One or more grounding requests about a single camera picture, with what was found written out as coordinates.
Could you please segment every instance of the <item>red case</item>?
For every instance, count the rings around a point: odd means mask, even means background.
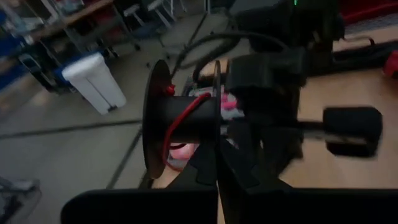
[[[387,77],[398,78],[398,50],[391,53],[384,66],[383,72]]]
[[[398,12],[397,0],[340,0],[346,25]]]

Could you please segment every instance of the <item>red wire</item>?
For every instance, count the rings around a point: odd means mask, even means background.
[[[205,101],[207,98],[211,97],[210,93],[204,93],[198,98],[196,98],[191,104],[188,105],[188,107],[173,121],[173,123],[170,125],[168,130],[166,131],[165,139],[163,142],[163,148],[162,148],[162,160],[165,165],[170,167],[172,170],[179,171],[181,172],[182,169],[173,166],[167,161],[167,156],[168,156],[168,151],[170,149],[170,137],[173,133],[173,131],[180,125],[180,123],[194,110],[196,107],[202,102]],[[171,146],[171,149],[179,149],[181,147],[184,147],[185,144],[179,144],[178,146]]]

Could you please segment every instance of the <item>black cable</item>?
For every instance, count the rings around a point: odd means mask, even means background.
[[[197,48],[200,45],[203,45],[204,43],[207,43],[212,40],[218,40],[218,39],[241,39],[241,38],[248,38],[248,37],[255,37],[259,39],[263,39],[265,41],[273,42],[277,45],[279,45],[282,50],[287,50],[289,47],[284,44],[282,41],[276,39],[275,37],[271,37],[269,35],[264,35],[264,34],[258,34],[258,33],[253,33],[253,32],[225,32],[225,33],[219,33],[219,34],[213,34],[213,35],[208,35],[197,42],[195,42],[192,45],[189,45],[186,49],[182,51],[182,53],[178,56],[177,63],[173,69],[173,72],[171,76],[173,77],[177,70],[180,68],[182,60],[186,57],[186,55],[191,52],[193,49]],[[218,47],[217,49],[213,50],[210,52],[208,55],[204,56],[203,58],[199,59],[198,65],[192,74],[192,78],[194,82],[198,81],[199,77],[199,72],[202,70],[202,68],[208,64],[209,62],[213,61],[217,57],[221,56],[223,53],[229,52],[232,50],[232,48],[226,48],[226,47]]]
[[[226,30],[228,30],[228,31],[235,30],[238,27],[238,23],[236,22],[236,19],[226,9],[223,11],[223,14],[228,18],[228,20],[227,20],[228,24],[227,24]],[[229,52],[231,49],[233,49],[233,48],[235,48],[237,46],[239,41],[240,41],[240,38],[225,39],[224,42],[221,45],[219,45],[217,48],[215,48],[211,52],[208,52],[204,57],[196,59],[196,60],[193,60],[191,62],[186,62],[185,64],[183,64],[182,62],[185,60],[185,57],[188,55],[188,53],[190,51],[188,51],[185,54],[183,54],[183,52],[182,52],[178,56],[178,59],[177,59],[177,62],[176,62],[176,66],[178,67],[178,69],[187,69],[187,68],[193,67],[195,65],[198,66],[198,64],[200,62],[203,63],[204,61],[209,60],[207,58],[211,57],[212,55],[223,55],[226,52]]]

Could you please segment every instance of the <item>table leg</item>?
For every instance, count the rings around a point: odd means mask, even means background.
[[[65,33],[70,39],[70,42],[72,42],[75,45],[75,47],[81,54],[86,52],[86,48],[79,44],[78,37],[73,33],[72,30],[69,29],[69,27],[64,28],[63,31],[65,31]]]
[[[60,62],[59,58],[57,57],[57,53],[53,50],[51,46],[47,46],[43,41],[40,41],[40,44],[45,48],[47,54],[54,60],[57,66],[61,66],[62,63]]]
[[[127,25],[123,19],[123,16],[120,14],[120,12],[118,11],[118,9],[116,8],[115,5],[113,5],[113,10],[115,11],[116,17],[119,19],[119,22],[120,22],[123,30],[125,31],[130,43],[132,45],[135,45],[136,39],[134,38],[133,34],[130,32],[130,29],[127,27]]]

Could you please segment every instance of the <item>red object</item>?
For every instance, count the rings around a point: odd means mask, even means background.
[[[346,25],[398,12],[396,0],[340,0]]]
[[[384,66],[383,72],[387,77],[398,78],[398,50],[391,53]]]
[[[167,161],[167,152],[170,149],[170,137],[173,133],[173,131],[178,127],[178,125],[180,125],[180,123],[202,102],[205,101],[207,98],[211,97],[210,93],[205,93],[200,95],[198,98],[196,98],[191,104],[189,104],[189,106],[182,112],[182,114],[180,114],[174,121],[173,123],[170,125],[170,127],[168,128],[168,130],[166,131],[166,135],[164,138],[164,142],[163,142],[163,147],[162,147],[162,160],[163,163],[165,165],[167,165],[168,167],[170,167],[172,170],[175,171],[179,171],[181,172],[182,169],[178,168],[178,167],[174,167],[172,164],[170,164]]]
[[[166,94],[168,94],[169,96],[174,96],[175,94],[175,85],[171,84],[170,86],[168,86],[166,88]]]
[[[83,3],[85,4],[85,6],[89,6],[98,1],[99,0],[83,0]],[[110,19],[114,18],[115,16],[116,15],[113,11],[113,8],[111,6],[108,6],[103,9],[98,10],[97,12],[94,12],[91,15],[91,18],[93,18],[93,20],[100,26],[101,24],[108,22]],[[108,34],[110,36],[114,36],[114,35],[120,35],[121,32],[122,32],[122,30],[120,28],[116,27],[116,28],[108,31]]]

